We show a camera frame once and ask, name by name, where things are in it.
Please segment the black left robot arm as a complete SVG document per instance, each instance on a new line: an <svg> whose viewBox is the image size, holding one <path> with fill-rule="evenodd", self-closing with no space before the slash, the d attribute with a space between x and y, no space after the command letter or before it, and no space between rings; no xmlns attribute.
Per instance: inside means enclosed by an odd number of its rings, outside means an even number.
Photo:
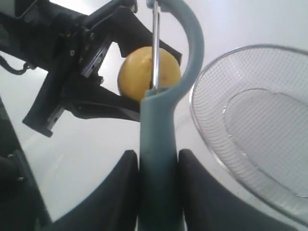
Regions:
<svg viewBox="0 0 308 231"><path fill-rule="evenodd" d="M136 17L135 0L113 0L85 15L48 0L0 3L0 49L23 60L15 75L41 68L47 76L23 123L44 136L63 111L82 119L140 119L140 104L102 87L98 71L112 43L122 57L152 44L152 33Z"/></svg>

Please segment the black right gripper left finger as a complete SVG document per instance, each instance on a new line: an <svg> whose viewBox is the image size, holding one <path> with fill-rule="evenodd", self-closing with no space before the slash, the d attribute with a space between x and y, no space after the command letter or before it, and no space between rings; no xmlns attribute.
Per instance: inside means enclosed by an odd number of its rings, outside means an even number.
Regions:
<svg viewBox="0 0 308 231"><path fill-rule="evenodd" d="M133 231L139 199L137 155L127 150L93 193L46 230Z"/></svg>

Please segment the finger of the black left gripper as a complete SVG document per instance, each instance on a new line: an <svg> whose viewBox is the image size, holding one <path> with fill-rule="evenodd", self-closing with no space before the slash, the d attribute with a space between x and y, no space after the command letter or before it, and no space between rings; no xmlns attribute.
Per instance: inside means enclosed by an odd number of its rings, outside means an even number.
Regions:
<svg viewBox="0 0 308 231"><path fill-rule="evenodd" d="M152 45L153 34L136 17L137 10L137 6L102 6L91 14L91 66L102 63L113 42L122 57Z"/></svg>
<svg viewBox="0 0 308 231"><path fill-rule="evenodd" d="M61 92L64 107L81 119L115 118L139 122L140 104L95 84L67 83Z"/></svg>

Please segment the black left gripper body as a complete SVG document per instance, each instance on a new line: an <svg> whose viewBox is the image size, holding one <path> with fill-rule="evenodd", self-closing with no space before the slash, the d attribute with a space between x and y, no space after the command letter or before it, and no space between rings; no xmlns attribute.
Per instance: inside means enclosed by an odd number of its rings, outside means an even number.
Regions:
<svg viewBox="0 0 308 231"><path fill-rule="evenodd" d="M48 0L40 0L34 9L45 32L57 36L38 40L39 45L51 47L51 60L39 65L48 73L23 123L50 137L65 110L82 119L112 118L113 94L101 87L98 70L112 43L108 25L113 3L90 15Z"/></svg>

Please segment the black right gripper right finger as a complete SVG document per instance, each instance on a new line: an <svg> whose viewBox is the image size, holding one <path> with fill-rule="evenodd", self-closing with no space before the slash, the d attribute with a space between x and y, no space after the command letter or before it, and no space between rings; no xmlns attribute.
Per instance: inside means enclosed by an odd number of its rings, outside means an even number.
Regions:
<svg viewBox="0 0 308 231"><path fill-rule="evenodd" d="M193 152L179 152L182 204L190 231L293 231L294 227L272 218L222 186Z"/></svg>

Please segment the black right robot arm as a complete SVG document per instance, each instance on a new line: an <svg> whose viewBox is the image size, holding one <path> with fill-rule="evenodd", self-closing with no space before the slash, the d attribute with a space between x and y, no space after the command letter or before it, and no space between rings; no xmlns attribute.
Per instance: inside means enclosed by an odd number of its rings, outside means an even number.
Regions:
<svg viewBox="0 0 308 231"><path fill-rule="evenodd" d="M179 153L180 194L190 231L290 231L221 186L193 152ZM137 156L126 151L107 179L53 222L4 106L0 108L0 228L3 231L133 231L140 192Z"/></svg>

